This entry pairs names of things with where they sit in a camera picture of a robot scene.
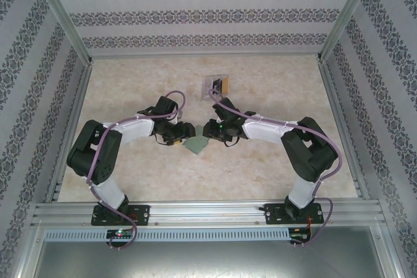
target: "damask pattern wall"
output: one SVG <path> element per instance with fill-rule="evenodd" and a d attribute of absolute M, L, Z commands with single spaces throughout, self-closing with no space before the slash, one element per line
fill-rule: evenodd
<path fill-rule="evenodd" d="M 417 277 L 417 0 L 361 0 L 327 60 L 368 191 Z"/>
<path fill-rule="evenodd" d="M 346 0 L 62 0 L 93 57 L 318 53 Z"/>
<path fill-rule="evenodd" d="M 0 38 L 3 278 L 45 199 L 85 65 L 46 0 L 0 0 Z"/>

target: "beige floor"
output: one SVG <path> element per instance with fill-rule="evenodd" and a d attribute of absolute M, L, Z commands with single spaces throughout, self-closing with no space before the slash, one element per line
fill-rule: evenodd
<path fill-rule="evenodd" d="M 132 116 L 173 89 L 187 95 L 182 120 L 204 125 L 216 118 L 212 102 L 200 101 L 201 82 L 209 74 L 230 75 L 229 98 L 241 111 L 280 120 L 313 117 L 341 147 L 314 56 L 96 61 L 78 132 L 89 119 L 112 122 Z M 210 141 L 195 155 L 182 145 L 157 145 L 154 137 L 123 146 L 113 174 L 131 201 L 283 199 L 296 177 L 280 145 L 241 140 L 225 148 Z M 346 163 L 318 195 L 357 197 Z M 84 180 L 67 168 L 59 201 L 95 198 Z"/>

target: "purple cable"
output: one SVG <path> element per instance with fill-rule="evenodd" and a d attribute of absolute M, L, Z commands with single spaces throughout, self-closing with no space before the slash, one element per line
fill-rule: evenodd
<path fill-rule="evenodd" d="M 329 177 L 332 177 L 333 175 L 335 175 L 340 170 L 341 165 L 342 165 L 341 151 L 338 148 L 338 146 L 332 140 L 330 140 L 329 138 L 327 138 L 322 133 L 316 132 L 315 130 L 311 130 L 311 129 L 307 128 L 307 127 L 303 127 L 303 126 L 300 126 L 300 125 L 297 125 L 297 124 L 291 124 L 291 123 L 288 123 L 288 122 L 284 122 L 282 120 L 272 120 L 271 118 L 261 118 L 261 117 L 255 117 L 255 116 L 246 115 L 244 113 L 241 113 L 239 111 L 236 111 L 234 109 L 231 109 L 230 107 L 227 107 L 226 105 L 220 103 L 216 99 L 216 97 L 214 96 L 214 93 L 219 94 L 220 92 L 218 90 L 216 90 L 216 89 L 210 89 L 208 91 L 208 94 L 214 100 L 214 102 L 216 102 L 216 104 L 218 104 L 222 108 L 224 108 L 224 109 L 226 109 L 226 110 L 228 110 L 228 111 L 230 111 L 230 112 L 232 112 L 234 114 L 237 114 L 237 115 L 239 115 L 241 117 L 244 117 L 244 118 L 247 118 L 249 120 L 256 120 L 258 122 L 260 122 L 261 120 L 263 120 L 264 122 L 268 122 L 268 123 L 272 123 L 272 124 L 277 124 L 277 125 L 280 125 L 280 126 L 288 126 L 288 127 L 292 127 L 292 128 L 297 128 L 297 129 L 302 130 L 304 132 L 312 133 L 313 135 L 316 135 L 317 137 L 325 140 L 336 151 L 336 154 L 338 155 L 338 159 L 339 159 L 338 166 L 336 166 L 336 168 L 333 171 L 331 171 L 330 173 L 324 175 L 321 179 L 318 180 L 317 185 L 315 186 L 315 188 L 313 190 L 313 193 L 312 193 L 312 196 L 314 198 L 316 198 L 315 195 L 317 193 L 317 190 L 319 190 L 319 187 L 320 187 L 321 183 L 323 182 L 323 180 L 325 180 L 325 179 L 327 179 Z M 330 203 L 330 210 L 329 210 L 328 215 L 327 215 L 327 218 L 324 221 L 323 225 L 321 226 L 320 230 L 317 232 L 317 234 L 309 242 L 313 241 L 313 239 L 315 239 L 323 231 L 324 227 L 328 223 L 328 221 L 330 219 L 330 216 L 332 215 L 332 212 L 333 212 L 333 202 L 332 202 L 332 200 L 330 198 L 323 197 L 323 198 L 316 198 L 316 199 L 319 199 L 319 200 L 328 200 L 329 203 Z"/>
<path fill-rule="evenodd" d="M 117 250 L 118 251 L 120 251 L 121 249 L 125 249 L 125 248 L 127 248 L 129 245 L 131 245 L 134 241 L 135 241 L 135 239 L 136 239 L 136 236 L 137 236 L 137 227 L 136 227 L 136 223 L 134 222 L 134 220 L 133 219 L 131 219 L 130 217 L 128 217 L 128 216 L 126 216 L 126 215 L 124 215 L 123 213 L 120 213 L 118 210 L 116 210 L 116 209 L 114 209 L 114 208 L 112 208 L 109 204 L 107 204 L 106 202 L 104 202 L 104 200 L 97 194 L 97 192 L 94 190 L 94 186 L 93 186 L 93 183 L 91 182 L 91 177 L 92 177 L 92 175 L 93 175 L 93 173 L 94 173 L 94 169 L 95 169 L 95 167 L 96 167 L 96 164 L 97 164 L 97 159 L 98 159 L 98 155 L 100 154 L 100 151 L 101 151 L 101 149 L 102 149 L 102 146 L 103 146 L 103 142 L 104 142 L 104 139 L 106 138 L 106 136 L 107 136 L 107 134 L 110 132 L 110 130 L 112 129 L 112 128 L 114 128 L 114 127 L 116 127 L 116 126 L 118 126 L 118 125 L 120 125 L 120 124 L 124 124 L 124 123 L 126 123 L 126 122 L 130 122 L 131 120 L 142 120 L 142 119 L 146 119 L 146 118 L 166 118 L 166 117 L 171 117 L 171 116 L 173 116 L 173 115 L 175 115 L 175 114 L 177 114 L 177 113 L 179 113 L 183 108 L 184 108 L 184 106 L 185 106 L 185 102 L 186 102 L 186 97 L 185 97 L 185 94 L 182 92 L 182 91 L 179 91 L 179 90 L 173 90 L 173 91 L 171 91 L 171 92 L 169 92 L 169 93 L 167 93 L 166 94 L 166 96 L 165 97 L 168 97 L 168 96 L 170 96 L 171 94 L 180 94 L 181 96 L 182 96 L 182 104 L 180 105 L 180 107 L 177 109 L 177 110 L 175 110 L 174 112 L 172 112 L 172 113 L 169 113 L 169 114 L 163 114 L 163 115 L 147 115 L 147 116 L 138 116 L 138 117 L 128 117 L 128 118 L 124 118 L 124 119 L 122 119 L 122 120 L 120 120 L 120 121 L 118 121 L 118 122 L 116 122 L 116 123 L 113 123 L 112 125 L 110 125 L 109 127 L 107 127 L 107 129 L 104 131 L 104 133 L 103 133 L 103 135 L 102 135 L 102 137 L 101 137 L 101 139 L 100 139 L 100 142 L 98 143 L 98 145 L 97 145 L 97 150 L 96 150 L 96 153 L 94 154 L 94 158 L 93 158 L 93 162 L 91 163 L 91 167 L 90 167 L 90 170 L 89 170 L 89 174 L 88 174 L 88 176 L 87 176 L 87 180 L 86 180 L 86 183 L 87 183 L 87 185 L 89 185 L 89 188 L 90 188 L 90 190 L 91 190 L 91 193 L 97 198 L 97 200 L 98 200 L 98 202 L 101 204 L 101 205 L 103 205 L 103 206 L 105 206 L 106 208 L 108 208 L 109 210 L 111 210 L 112 212 L 114 212 L 114 213 L 116 213 L 117 215 L 119 215 L 119 216 L 121 216 L 122 218 L 124 218 L 124 219 L 126 219 L 127 221 L 129 221 L 131 224 L 132 224 L 132 226 L 133 226 L 133 229 L 134 229 L 134 235 L 132 236 L 132 239 L 128 242 L 128 243 L 126 243 L 124 246 L 122 246 L 122 247 L 118 247 L 117 248 Z M 114 238 L 116 238 L 116 237 L 112 237 L 111 239 L 110 239 L 110 241 L 109 241 L 109 245 L 110 245 L 110 249 L 113 249 L 114 247 L 111 245 L 111 242 L 113 241 L 113 239 Z"/>

